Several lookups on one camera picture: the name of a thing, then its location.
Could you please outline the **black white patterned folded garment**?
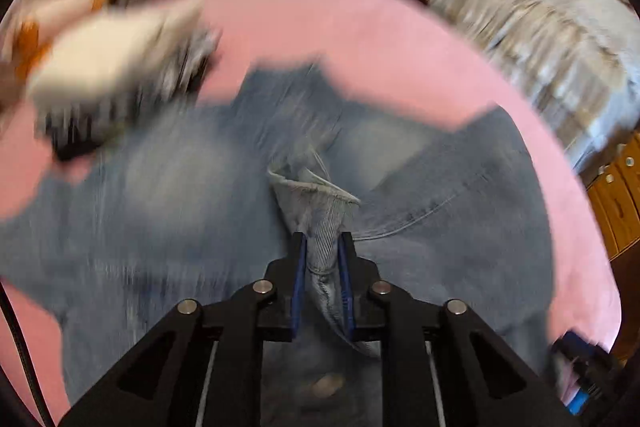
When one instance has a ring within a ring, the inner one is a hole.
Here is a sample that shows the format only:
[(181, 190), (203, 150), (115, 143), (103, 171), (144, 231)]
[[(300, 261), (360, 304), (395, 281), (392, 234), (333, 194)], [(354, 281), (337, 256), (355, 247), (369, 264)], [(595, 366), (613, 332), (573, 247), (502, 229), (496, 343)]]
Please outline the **black white patterned folded garment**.
[(158, 72), (141, 77), (124, 92), (103, 95), (95, 102), (65, 103), (60, 108), (40, 109), (35, 121), (35, 136), (48, 139), (42, 131), (43, 118), (50, 112), (66, 107), (115, 106), (119, 112), (127, 112), (130, 126), (176, 98), (198, 93), (220, 37), (218, 30), (198, 29), (179, 44), (178, 49), (160, 65)]

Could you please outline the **pink bed blanket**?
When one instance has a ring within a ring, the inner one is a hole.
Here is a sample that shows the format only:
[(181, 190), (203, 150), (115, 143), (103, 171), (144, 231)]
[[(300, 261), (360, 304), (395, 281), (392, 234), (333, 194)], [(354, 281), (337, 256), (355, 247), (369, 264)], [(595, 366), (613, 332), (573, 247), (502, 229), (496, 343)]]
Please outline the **pink bed blanket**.
[(411, 0), (206, 2), (206, 23), (222, 29), (222, 40), (204, 100), (232, 98), (258, 61), (291, 65), (322, 55), (344, 94), (445, 129), (502, 106), (532, 155), (548, 209), (555, 276), (549, 332), (577, 329), (613, 346), (620, 294), (582, 184), (518, 92), (440, 20)]

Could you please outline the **white fluffy folded sweater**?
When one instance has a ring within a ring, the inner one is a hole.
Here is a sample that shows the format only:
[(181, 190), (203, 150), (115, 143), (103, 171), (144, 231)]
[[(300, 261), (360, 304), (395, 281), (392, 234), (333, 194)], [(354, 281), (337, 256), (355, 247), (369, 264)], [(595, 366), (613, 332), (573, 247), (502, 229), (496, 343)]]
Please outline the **white fluffy folded sweater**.
[(182, 0), (85, 18), (53, 41), (28, 75), (25, 98), (49, 108), (125, 91), (193, 36), (202, 11), (202, 0)]

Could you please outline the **lace covered furniture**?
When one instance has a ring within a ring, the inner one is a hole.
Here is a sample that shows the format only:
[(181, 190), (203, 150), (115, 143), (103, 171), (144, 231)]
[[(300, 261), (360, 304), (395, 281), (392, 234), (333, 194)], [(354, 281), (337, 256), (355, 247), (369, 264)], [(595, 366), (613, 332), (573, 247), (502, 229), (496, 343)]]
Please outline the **lace covered furniture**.
[(620, 0), (428, 0), (584, 170), (639, 120), (639, 19)]

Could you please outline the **blue denim jacket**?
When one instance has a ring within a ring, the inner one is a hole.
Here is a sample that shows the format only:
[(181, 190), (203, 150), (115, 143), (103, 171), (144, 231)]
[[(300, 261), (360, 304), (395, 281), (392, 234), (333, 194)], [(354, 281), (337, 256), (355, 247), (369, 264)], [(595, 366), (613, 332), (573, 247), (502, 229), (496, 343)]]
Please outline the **blue denim jacket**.
[(459, 298), (533, 371), (549, 368), (549, 222), (536, 171), (496, 108), (445, 132), (341, 98), (317, 65), (258, 69), (226, 105), (175, 103), (84, 181), (44, 179), (1, 225), (1, 275), (58, 320), (79, 399), (182, 299), (214, 303), (307, 239), (299, 338), (269, 347), (269, 426), (376, 426), (378, 349), (351, 343), (338, 238), (384, 280)]

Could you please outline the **wooden drawer cabinet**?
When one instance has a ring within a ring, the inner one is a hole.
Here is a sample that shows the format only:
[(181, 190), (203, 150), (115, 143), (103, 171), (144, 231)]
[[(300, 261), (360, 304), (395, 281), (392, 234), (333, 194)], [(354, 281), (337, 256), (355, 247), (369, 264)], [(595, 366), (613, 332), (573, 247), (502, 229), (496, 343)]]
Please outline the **wooden drawer cabinet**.
[(634, 132), (615, 159), (587, 187), (608, 259), (639, 242), (639, 133)]

